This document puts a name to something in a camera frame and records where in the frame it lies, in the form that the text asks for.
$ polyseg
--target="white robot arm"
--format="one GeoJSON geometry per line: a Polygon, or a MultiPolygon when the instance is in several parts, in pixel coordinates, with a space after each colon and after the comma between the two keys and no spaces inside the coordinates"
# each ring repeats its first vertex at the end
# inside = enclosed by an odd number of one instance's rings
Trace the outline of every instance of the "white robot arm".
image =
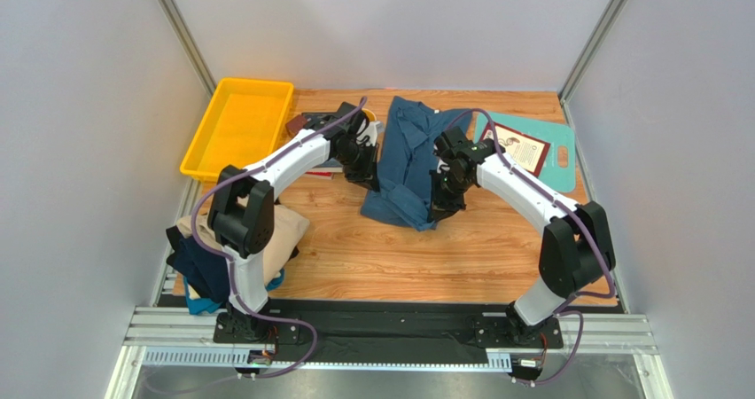
{"type": "MultiPolygon", "coordinates": [[[[236,289],[252,311],[259,311],[268,294],[262,276],[262,254],[273,231],[274,201],[294,180],[329,158],[344,164],[346,179],[371,190],[379,190],[376,160],[378,131],[359,112],[348,123],[324,135],[315,129],[335,122],[353,106],[344,104],[330,117],[311,120],[293,140],[297,148],[278,151],[247,166],[257,171],[217,192],[209,216],[210,227],[223,251],[233,257],[236,289]],[[246,208],[237,203],[249,196],[246,208]]],[[[530,289],[507,308],[509,333],[515,342],[530,343],[554,312],[581,288],[595,282],[603,273],[581,232],[556,200],[588,227],[606,266],[613,268],[611,235],[603,208],[595,202],[580,205],[557,194],[520,168],[507,154],[495,153],[492,139],[472,143],[459,128],[445,131],[435,141],[440,157],[439,170],[432,178],[432,204],[429,219],[439,221],[464,209],[463,194],[473,185],[506,200],[542,234],[540,276],[530,289]]],[[[219,181],[245,170],[228,167],[219,181]]],[[[242,309],[232,296],[231,304],[242,309]]]]}
{"type": "Polygon", "coordinates": [[[506,311],[510,337],[516,342],[531,342],[554,312],[581,288],[603,276],[592,248],[566,210],[588,228],[605,266],[613,269],[613,246],[605,211],[595,202],[580,205],[553,191],[508,154],[499,156],[493,139],[475,144],[459,128],[453,128],[438,137],[435,150],[440,164],[438,171],[431,173],[432,220],[463,210],[463,194],[477,185],[508,202],[541,233],[540,276],[506,311]]]}
{"type": "MultiPolygon", "coordinates": [[[[223,252],[232,258],[228,264],[235,266],[235,270],[229,270],[233,274],[231,282],[249,309],[258,312],[268,300],[263,276],[264,247],[275,226],[274,203],[293,181],[328,159],[338,158],[344,164],[347,180],[379,190],[376,177],[379,121],[370,122],[359,111],[336,129],[324,135],[315,133],[315,129],[335,123],[354,109],[344,103],[336,113],[313,115],[290,142],[294,144],[292,149],[285,146],[243,169],[229,166],[221,172],[219,182],[244,171],[255,172],[253,177],[218,191],[208,217],[223,252]],[[238,198],[247,195],[246,207],[238,205],[238,198]]],[[[230,304],[236,309],[244,308],[234,294],[230,296],[230,304]]]]}

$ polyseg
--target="teal cutting board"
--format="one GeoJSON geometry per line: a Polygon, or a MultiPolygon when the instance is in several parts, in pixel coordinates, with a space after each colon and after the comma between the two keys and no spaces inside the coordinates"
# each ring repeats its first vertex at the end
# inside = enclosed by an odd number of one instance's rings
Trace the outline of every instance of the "teal cutting board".
{"type": "MultiPolygon", "coordinates": [[[[542,170],[538,176],[543,183],[559,192],[571,192],[577,187],[574,132],[569,126],[517,117],[506,113],[490,113],[490,116],[498,124],[511,127],[526,135],[537,137],[550,143],[548,155],[545,157],[545,164],[542,166],[542,170]],[[559,146],[564,146],[568,152],[566,167],[558,165],[559,146]]],[[[486,125],[487,118],[485,118],[485,115],[478,113],[474,128],[475,142],[479,141],[486,125]]]]}

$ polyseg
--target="folded clothes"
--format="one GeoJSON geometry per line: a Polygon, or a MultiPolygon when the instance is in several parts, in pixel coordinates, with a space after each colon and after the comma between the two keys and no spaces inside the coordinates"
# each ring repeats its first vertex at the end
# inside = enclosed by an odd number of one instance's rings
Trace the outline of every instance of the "folded clothes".
{"type": "Polygon", "coordinates": [[[230,295],[225,259],[202,248],[193,237],[179,239],[167,260],[202,297],[223,303],[230,295]]]}
{"type": "MultiPolygon", "coordinates": [[[[265,285],[279,275],[279,271],[289,258],[296,256],[299,252],[296,245],[299,244],[309,227],[307,218],[283,205],[276,205],[275,218],[273,237],[265,246],[265,254],[262,256],[265,285]]],[[[175,225],[184,236],[191,235],[191,216],[187,215],[178,219],[175,225]]],[[[221,245],[215,241],[215,232],[207,226],[207,215],[197,216],[197,230],[205,244],[216,250],[222,249],[221,245]]]]}
{"type": "MultiPolygon", "coordinates": [[[[430,171],[438,167],[432,154],[435,139],[464,109],[436,112],[422,102],[395,97],[388,112],[383,153],[377,163],[380,192],[368,192],[361,214],[418,231],[435,227],[430,214],[430,171]]],[[[471,114],[454,126],[466,131],[471,114]]]]}
{"type": "Polygon", "coordinates": [[[189,309],[189,313],[192,315],[199,315],[202,312],[213,313],[222,305],[222,303],[216,303],[211,299],[191,297],[191,287],[189,286],[189,281],[186,279],[186,277],[183,278],[183,289],[186,295],[186,307],[189,309]]]}
{"type": "MultiPolygon", "coordinates": [[[[173,253],[167,257],[166,262],[167,262],[167,264],[170,267],[172,267],[173,269],[175,269],[175,259],[176,259],[177,255],[178,255],[178,251],[181,250],[181,241],[184,240],[184,236],[178,230],[178,228],[175,227],[175,226],[166,229],[165,233],[167,235],[167,240],[170,243],[171,248],[173,248],[173,253]]],[[[194,268],[193,266],[191,266],[189,268],[184,268],[184,270],[196,270],[196,268],[194,268]]],[[[183,275],[183,273],[180,270],[178,271],[178,274],[181,276],[181,278],[180,279],[176,278],[176,279],[180,281],[180,287],[179,287],[179,282],[176,282],[173,285],[174,294],[175,294],[176,291],[179,291],[180,294],[178,294],[178,295],[184,296],[185,295],[185,288],[183,287],[183,280],[184,280],[185,276],[183,275]]],[[[201,278],[196,273],[192,274],[191,277],[195,278],[195,279],[196,278],[201,278]]],[[[207,298],[207,297],[210,296],[209,289],[208,289],[207,285],[205,285],[204,283],[201,286],[198,286],[196,284],[192,284],[190,281],[188,281],[188,283],[189,283],[188,285],[189,285],[190,289],[192,290],[192,292],[194,292],[198,297],[207,298]]]]}

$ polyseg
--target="wooden floor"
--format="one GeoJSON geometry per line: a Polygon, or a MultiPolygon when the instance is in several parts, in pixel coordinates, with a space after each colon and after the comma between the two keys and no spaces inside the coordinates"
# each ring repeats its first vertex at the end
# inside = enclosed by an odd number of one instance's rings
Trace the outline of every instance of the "wooden floor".
{"type": "MultiPolygon", "coordinates": [[[[476,106],[564,123],[557,95],[551,92],[297,90],[289,116],[334,111],[341,102],[356,104],[364,95],[369,97],[365,107],[383,122],[393,96],[399,95],[441,110],[476,106]]],[[[576,190],[565,195],[586,202],[579,172],[577,177],[576,190]]],[[[211,186],[206,184],[205,191],[211,186]]],[[[510,302],[538,277],[540,234],[491,192],[471,188],[464,195],[465,211],[425,232],[359,215],[365,193],[342,175],[332,181],[303,177],[283,192],[281,202],[308,218],[311,226],[299,244],[299,257],[285,266],[284,284],[271,296],[510,302]]],[[[588,290],[606,291],[607,286],[601,280],[588,290]]],[[[586,297],[577,303],[616,302],[586,297]]]]}

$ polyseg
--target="cable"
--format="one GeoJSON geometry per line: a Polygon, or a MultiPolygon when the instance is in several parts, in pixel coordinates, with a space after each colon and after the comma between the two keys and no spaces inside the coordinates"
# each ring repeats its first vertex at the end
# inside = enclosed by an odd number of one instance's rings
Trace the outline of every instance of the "cable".
{"type": "Polygon", "coordinates": [[[540,367],[542,368],[545,366],[545,354],[548,352],[548,339],[545,338],[545,334],[542,332],[540,333],[540,340],[542,340],[542,354],[539,358],[536,357],[535,359],[540,360],[540,367]]]}
{"type": "MultiPolygon", "coordinates": [[[[545,190],[540,184],[535,181],[530,176],[527,176],[525,173],[521,172],[517,169],[517,166],[515,164],[509,163],[509,161],[503,156],[503,150],[501,149],[501,144],[498,142],[498,133],[495,131],[495,123],[493,122],[493,117],[490,116],[489,113],[487,113],[486,110],[480,109],[480,108],[472,108],[464,111],[463,113],[460,113],[458,116],[456,116],[447,126],[446,129],[454,125],[455,122],[460,120],[462,117],[464,117],[468,113],[475,113],[479,112],[485,115],[487,118],[487,125],[490,127],[490,130],[493,132],[493,146],[495,147],[495,153],[498,155],[498,158],[503,163],[503,166],[506,167],[510,173],[513,173],[517,175],[522,181],[524,181],[526,184],[530,185],[533,189],[535,189],[540,195],[542,195],[543,198],[546,200],[549,200],[553,203],[554,207],[560,208],[562,211],[564,211],[569,218],[571,218],[574,223],[577,225],[577,227],[580,229],[580,232],[582,233],[582,238],[584,238],[589,246],[590,250],[595,255],[595,258],[597,259],[598,265],[600,266],[601,272],[603,273],[603,276],[605,277],[606,282],[608,283],[608,293],[591,293],[591,292],[577,292],[576,294],[573,294],[571,297],[569,297],[564,303],[559,306],[554,313],[558,314],[563,309],[565,309],[572,301],[574,301],[577,297],[580,296],[590,296],[590,297],[600,297],[605,299],[610,299],[616,296],[616,286],[613,284],[613,278],[611,277],[611,271],[608,269],[608,265],[606,264],[600,249],[598,248],[597,244],[595,243],[595,239],[593,238],[592,234],[590,233],[589,229],[585,224],[580,220],[580,218],[574,214],[573,211],[571,211],[570,208],[568,208],[561,200],[557,199],[554,194],[549,193],[545,190]]],[[[548,377],[547,379],[544,379],[542,381],[529,381],[524,382],[523,380],[517,380],[512,378],[513,381],[518,381],[520,384],[524,384],[526,386],[535,387],[535,386],[542,386],[544,384],[548,384],[561,376],[561,374],[566,371],[566,368],[569,367],[569,365],[572,364],[574,355],[577,353],[577,348],[580,346],[580,340],[582,338],[582,331],[584,329],[584,322],[585,319],[582,316],[581,312],[577,310],[571,310],[568,312],[561,313],[560,315],[579,315],[580,317],[580,329],[577,332],[577,340],[574,342],[574,348],[572,349],[572,353],[569,355],[569,358],[566,360],[566,363],[564,366],[562,366],[555,374],[548,377]]]]}
{"type": "MultiPolygon", "coordinates": [[[[265,164],[260,165],[260,166],[255,167],[255,168],[251,168],[251,169],[245,171],[244,173],[240,173],[240,174],[238,174],[236,176],[230,177],[230,178],[228,178],[228,179],[226,179],[226,180],[218,183],[217,185],[213,186],[209,191],[207,191],[207,193],[205,193],[204,195],[202,195],[202,197],[199,199],[199,201],[197,201],[197,204],[191,210],[191,236],[194,238],[195,241],[197,241],[197,244],[199,244],[199,246],[201,246],[202,248],[204,248],[206,251],[208,251],[208,252],[210,252],[212,254],[219,255],[220,257],[223,257],[224,259],[226,259],[229,262],[229,265],[228,265],[228,278],[229,278],[229,283],[230,283],[230,296],[231,297],[236,297],[239,306],[241,306],[241,309],[243,309],[244,312],[246,312],[249,316],[256,317],[257,319],[261,319],[263,321],[276,322],[276,323],[279,323],[279,324],[300,325],[300,326],[303,326],[303,327],[307,328],[309,331],[312,332],[312,345],[309,346],[309,349],[307,350],[307,353],[304,354],[304,356],[302,356],[298,361],[294,362],[293,364],[287,366],[286,368],[283,368],[283,370],[280,370],[280,371],[277,371],[277,372],[272,372],[272,373],[265,373],[265,374],[256,375],[256,376],[254,376],[256,379],[271,379],[273,377],[279,377],[281,375],[284,375],[284,374],[287,374],[289,372],[294,371],[299,365],[301,365],[302,363],[304,363],[305,361],[307,361],[307,359],[309,359],[309,357],[312,356],[312,353],[315,351],[315,347],[317,346],[317,340],[318,340],[318,338],[317,338],[317,330],[309,322],[306,322],[306,321],[300,321],[299,319],[290,319],[290,318],[287,318],[287,317],[270,317],[270,316],[267,316],[267,315],[261,315],[261,314],[255,312],[255,311],[253,311],[252,309],[249,308],[249,306],[244,302],[244,300],[241,298],[241,296],[238,295],[238,290],[236,288],[236,273],[235,273],[236,263],[234,262],[233,257],[231,257],[228,254],[225,254],[223,251],[216,250],[216,249],[210,247],[199,236],[198,230],[197,230],[197,216],[199,215],[199,210],[202,208],[202,205],[205,204],[205,202],[207,200],[209,200],[210,197],[212,197],[213,195],[215,195],[215,193],[218,192],[220,189],[225,188],[225,187],[233,184],[234,182],[236,182],[238,180],[241,180],[241,179],[243,179],[245,177],[253,176],[253,175],[257,174],[257,173],[260,173],[260,172],[262,172],[264,170],[267,170],[269,167],[272,167],[273,164],[275,164],[276,162],[280,161],[285,155],[287,155],[288,153],[290,153],[294,148],[301,146],[301,144],[307,142],[308,140],[312,139],[313,137],[316,137],[318,135],[322,135],[323,133],[325,133],[326,131],[329,131],[331,129],[335,129],[338,125],[343,124],[344,122],[346,122],[349,119],[351,119],[351,117],[353,117],[355,114],[359,113],[362,110],[362,108],[364,107],[364,104],[366,104],[366,103],[367,103],[367,97],[363,96],[362,99],[360,99],[360,101],[359,101],[359,105],[355,109],[353,109],[352,111],[350,111],[348,114],[346,114],[343,117],[341,117],[339,120],[337,120],[337,121],[335,121],[335,122],[333,122],[331,124],[328,124],[327,126],[321,128],[321,129],[319,129],[319,130],[317,130],[317,131],[315,131],[313,133],[310,133],[309,135],[306,135],[303,139],[301,139],[298,142],[289,142],[280,153],[276,154],[273,158],[271,158],[265,164]]],[[[147,382],[146,379],[142,382],[142,384],[148,390],[150,390],[151,392],[156,393],[158,395],[185,395],[185,394],[188,394],[188,393],[197,392],[199,390],[202,390],[202,389],[205,389],[205,388],[208,388],[208,387],[216,386],[218,384],[222,384],[222,383],[224,383],[226,381],[231,381],[233,379],[238,379],[238,376],[232,376],[232,377],[226,377],[226,378],[223,378],[223,379],[217,379],[217,380],[211,381],[211,382],[209,382],[209,383],[207,383],[207,384],[205,384],[203,386],[189,388],[189,389],[186,389],[186,390],[176,390],[176,391],[160,390],[158,388],[155,388],[155,387],[151,386],[149,384],[149,382],[147,382]]]]}
{"type": "Polygon", "coordinates": [[[272,362],[273,359],[275,359],[276,355],[278,354],[278,327],[273,325],[272,328],[268,329],[268,339],[265,340],[265,348],[262,350],[262,357],[267,358],[272,362]],[[273,345],[273,353],[268,353],[268,341],[272,341],[273,345]]]}
{"type": "Polygon", "coordinates": [[[556,199],[556,197],[546,191],[538,182],[533,180],[530,176],[525,175],[523,172],[517,169],[517,166],[512,165],[509,163],[509,161],[503,156],[503,150],[501,149],[501,144],[498,143],[498,133],[495,131],[495,123],[493,122],[493,117],[490,116],[489,113],[487,113],[486,110],[480,109],[480,108],[472,108],[464,111],[463,113],[460,113],[456,118],[454,118],[448,125],[447,128],[452,126],[455,122],[460,120],[462,117],[464,117],[468,113],[475,113],[479,112],[485,115],[487,118],[487,125],[490,127],[490,130],[493,132],[493,145],[495,147],[495,153],[498,154],[498,158],[503,163],[503,166],[505,166],[509,172],[514,173],[519,177],[522,181],[524,181],[526,184],[530,185],[533,189],[535,189],[540,195],[543,196],[546,200],[549,200],[553,203],[554,206],[560,208],[562,211],[564,211],[569,218],[571,218],[574,223],[577,225],[577,227],[580,229],[580,232],[582,233],[582,237],[588,242],[590,246],[590,250],[595,255],[595,258],[597,259],[598,265],[600,266],[601,271],[603,272],[603,276],[605,277],[605,280],[608,283],[608,293],[591,293],[591,292],[579,292],[577,293],[577,296],[590,296],[590,297],[600,297],[604,299],[610,299],[616,296],[616,287],[613,284],[613,278],[611,277],[611,271],[608,269],[608,265],[605,263],[605,260],[603,256],[601,255],[600,249],[598,249],[597,244],[595,243],[595,239],[593,238],[592,234],[590,233],[589,229],[585,224],[580,220],[580,218],[574,214],[573,211],[571,211],[570,208],[568,208],[563,202],[561,202],[559,199],[556,199]]]}
{"type": "Polygon", "coordinates": [[[204,390],[204,389],[206,389],[208,387],[217,386],[219,384],[222,384],[222,383],[225,383],[225,382],[228,382],[228,381],[233,381],[234,379],[238,379],[238,375],[231,375],[229,377],[225,377],[225,378],[222,378],[222,379],[217,379],[215,381],[210,381],[209,383],[203,384],[202,386],[187,388],[187,389],[184,389],[184,390],[162,390],[162,389],[156,388],[153,385],[151,385],[150,382],[148,381],[148,379],[149,378],[146,378],[146,379],[142,380],[142,386],[144,386],[147,390],[149,390],[149,391],[151,391],[151,392],[153,392],[155,394],[158,394],[158,395],[176,396],[176,395],[187,395],[189,393],[194,393],[194,392],[198,392],[200,390],[204,390]]]}
{"type": "Polygon", "coordinates": [[[569,357],[566,359],[566,363],[564,363],[564,366],[559,368],[555,374],[551,375],[550,377],[546,379],[534,381],[534,380],[525,380],[525,379],[515,379],[514,377],[511,377],[512,383],[519,383],[523,386],[528,386],[528,387],[545,386],[546,384],[550,384],[556,381],[559,377],[561,377],[561,374],[563,374],[564,371],[566,371],[566,368],[569,368],[569,365],[572,364],[572,362],[574,361],[574,357],[577,355],[577,349],[580,348],[580,341],[582,341],[582,333],[585,330],[585,317],[584,315],[582,315],[582,312],[578,310],[569,310],[567,312],[557,315],[557,317],[568,317],[569,315],[577,315],[578,317],[580,317],[580,329],[577,331],[577,338],[574,340],[574,347],[572,348],[572,353],[569,354],[569,357]]]}

